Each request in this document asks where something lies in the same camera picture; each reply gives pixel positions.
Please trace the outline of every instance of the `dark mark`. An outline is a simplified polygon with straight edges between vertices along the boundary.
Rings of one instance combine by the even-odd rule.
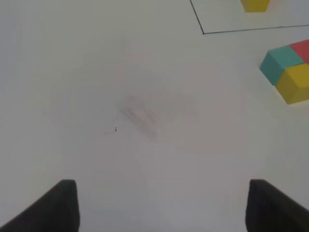
[[[250,31],[250,30],[266,30],[266,29],[280,29],[280,28],[299,28],[299,27],[309,27],[309,24],[303,24],[303,25],[293,25],[293,26],[279,26],[279,27],[269,27],[269,28],[253,28],[253,29],[241,29],[241,30],[223,30],[223,31],[213,31],[213,32],[204,32],[202,24],[197,16],[197,12],[194,8],[194,5],[192,3],[192,0],[190,0],[193,11],[195,13],[195,16],[197,17],[197,21],[199,26],[201,27],[203,35],[210,35],[210,34],[219,34],[219,33],[230,33],[230,32],[239,32],[239,31]]]
[[[201,25],[201,22],[199,21],[199,18],[198,18],[198,16],[197,16],[197,12],[195,11],[195,8],[194,8],[194,5],[193,5],[193,3],[192,3],[192,0],[190,0],[190,2],[191,2],[191,5],[192,5],[192,8],[193,8],[193,10],[194,10],[195,16],[197,17],[198,24],[199,24],[199,26],[201,27],[202,33],[203,33],[203,35],[204,35],[204,34],[205,34],[205,33],[204,33],[204,30],[203,30],[202,25]]]

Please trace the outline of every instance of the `yellow block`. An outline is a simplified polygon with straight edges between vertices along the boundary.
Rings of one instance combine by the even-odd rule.
[[[309,65],[286,68],[275,86],[288,104],[309,100]]]
[[[265,12],[270,0],[240,0],[245,12]]]

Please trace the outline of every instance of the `cube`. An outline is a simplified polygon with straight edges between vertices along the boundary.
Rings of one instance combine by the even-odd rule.
[[[309,63],[309,40],[293,43],[290,47],[303,59],[305,63]]]
[[[309,65],[285,69],[275,87],[287,104],[309,100]]]
[[[245,12],[265,12],[270,0],[240,0]]]
[[[269,50],[263,60],[260,70],[270,83],[275,85],[285,68],[302,63],[304,63],[302,58],[300,58],[290,46],[284,46]]]

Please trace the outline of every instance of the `white surface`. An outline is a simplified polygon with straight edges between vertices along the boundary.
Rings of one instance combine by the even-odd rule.
[[[308,103],[258,69],[308,29],[203,36],[187,0],[12,0],[0,17],[1,224],[63,178],[81,232],[245,232],[251,178],[309,208]],[[156,139],[116,117],[128,94]]]
[[[309,24],[308,0],[270,0],[265,13],[245,13],[240,0],[192,0],[204,32]]]

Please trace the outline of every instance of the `wooden block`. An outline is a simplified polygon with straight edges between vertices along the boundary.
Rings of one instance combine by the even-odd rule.
[[[302,64],[304,61],[290,46],[269,50],[260,67],[262,73],[275,85],[285,68]]]
[[[305,63],[309,63],[309,40],[293,43],[290,46]]]
[[[270,0],[240,0],[245,12],[265,12]]]
[[[285,69],[275,86],[287,104],[309,100],[309,65]]]

